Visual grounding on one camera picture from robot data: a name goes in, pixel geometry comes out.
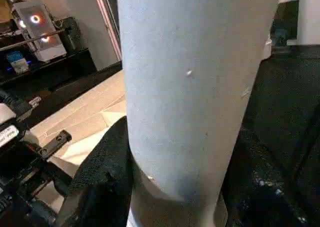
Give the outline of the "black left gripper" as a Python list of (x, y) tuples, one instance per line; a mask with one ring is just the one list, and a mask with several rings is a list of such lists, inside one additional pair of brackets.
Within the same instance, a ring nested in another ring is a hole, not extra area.
[(2, 227), (52, 227), (57, 213), (37, 198), (53, 183), (63, 197), (72, 177), (49, 158), (72, 136), (61, 131), (45, 147), (27, 141), (9, 143), (0, 154), (0, 225)]

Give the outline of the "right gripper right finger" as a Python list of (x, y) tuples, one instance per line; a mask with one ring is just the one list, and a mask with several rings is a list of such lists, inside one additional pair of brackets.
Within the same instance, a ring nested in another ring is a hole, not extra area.
[(241, 127), (222, 185), (228, 227), (318, 227), (320, 216), (253, 131)]

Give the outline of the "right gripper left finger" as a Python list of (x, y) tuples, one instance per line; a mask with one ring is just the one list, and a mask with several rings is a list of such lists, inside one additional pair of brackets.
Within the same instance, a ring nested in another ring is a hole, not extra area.
[(103, 135), (77, 169), (56, 227), (125, 227), (133, 189), (127, 118)]

